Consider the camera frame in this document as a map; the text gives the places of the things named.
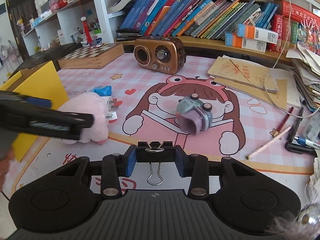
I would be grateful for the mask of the person left hand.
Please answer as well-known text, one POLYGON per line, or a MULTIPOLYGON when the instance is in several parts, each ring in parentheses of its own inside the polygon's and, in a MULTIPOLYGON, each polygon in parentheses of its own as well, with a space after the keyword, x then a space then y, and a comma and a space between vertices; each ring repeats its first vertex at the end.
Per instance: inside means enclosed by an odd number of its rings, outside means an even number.
POLYGON ((7 175, 10 167, 10 162, 14 157, 13 151, 7 153, 7 156, 0 161, 0 190, 2 191, 5 182, 5 176, 7 175))

